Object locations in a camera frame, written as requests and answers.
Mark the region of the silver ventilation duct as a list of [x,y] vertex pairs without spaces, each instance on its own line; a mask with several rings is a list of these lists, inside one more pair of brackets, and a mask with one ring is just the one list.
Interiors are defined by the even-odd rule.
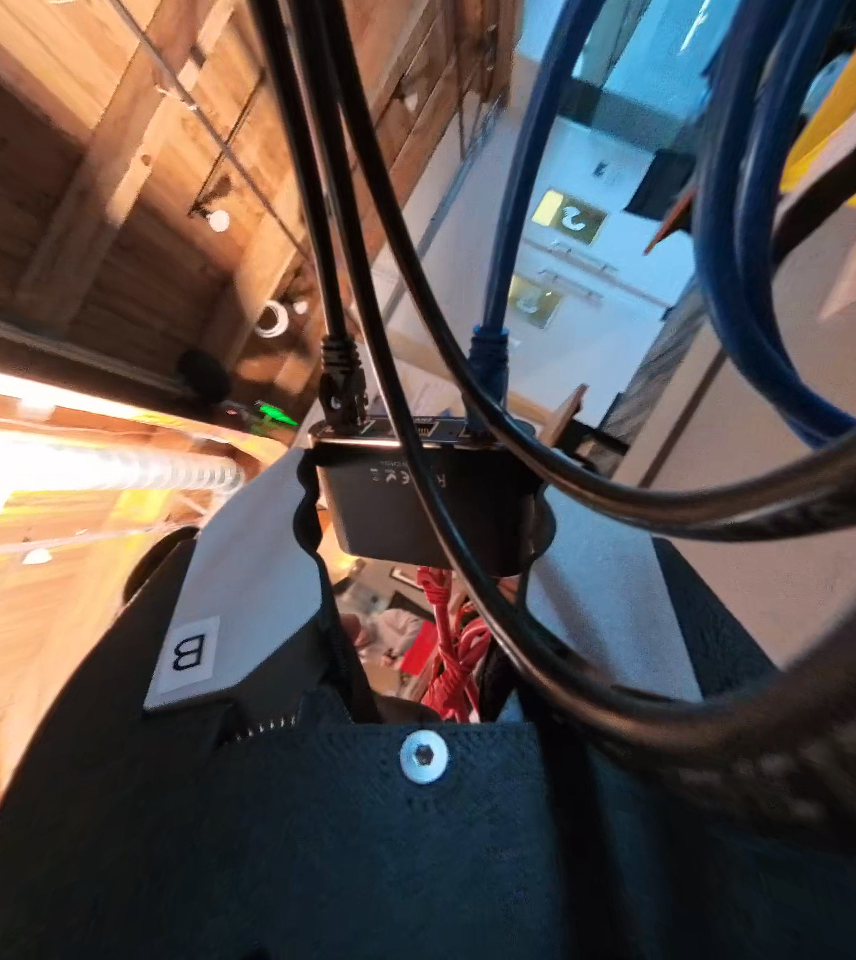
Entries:
[[90,447],[0,434],[0,491],[210,491],[244,486],[230,459],[144,447]]

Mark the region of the black ceiling dome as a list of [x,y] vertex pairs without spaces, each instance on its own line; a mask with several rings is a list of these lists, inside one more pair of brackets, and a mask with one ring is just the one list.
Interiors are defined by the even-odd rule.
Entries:
[[230,399],[231,376],[209,353],[197,348],[186,349],[179,355],[175,370],[179,382],[197,402],[218,406]]

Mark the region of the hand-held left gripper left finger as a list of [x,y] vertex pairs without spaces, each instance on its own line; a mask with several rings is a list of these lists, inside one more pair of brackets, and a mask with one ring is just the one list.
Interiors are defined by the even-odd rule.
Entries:
[[228,703],[295,711],[335,666],[336,608],[319,555],[319,483],[287,452],[207,523],[176,601],[146,711]]

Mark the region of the black ethernet hub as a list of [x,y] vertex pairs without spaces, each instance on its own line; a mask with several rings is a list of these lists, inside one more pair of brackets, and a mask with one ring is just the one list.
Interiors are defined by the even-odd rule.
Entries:
[[[484,573],[497,579],[517,576],[542,479],[500,444],[471,437],[464,418],[418,416],[414,422],[449,516]],[[386,416],[368,420],[353,437],[318,423],[309,439],[345,553],[450,569]]]

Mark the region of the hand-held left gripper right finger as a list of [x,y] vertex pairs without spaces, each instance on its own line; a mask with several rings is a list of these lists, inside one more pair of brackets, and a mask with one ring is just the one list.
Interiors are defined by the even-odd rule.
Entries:
[[702,691],[649,534],[544,492],[554,521],[526,606],[601,679],[675,701]]

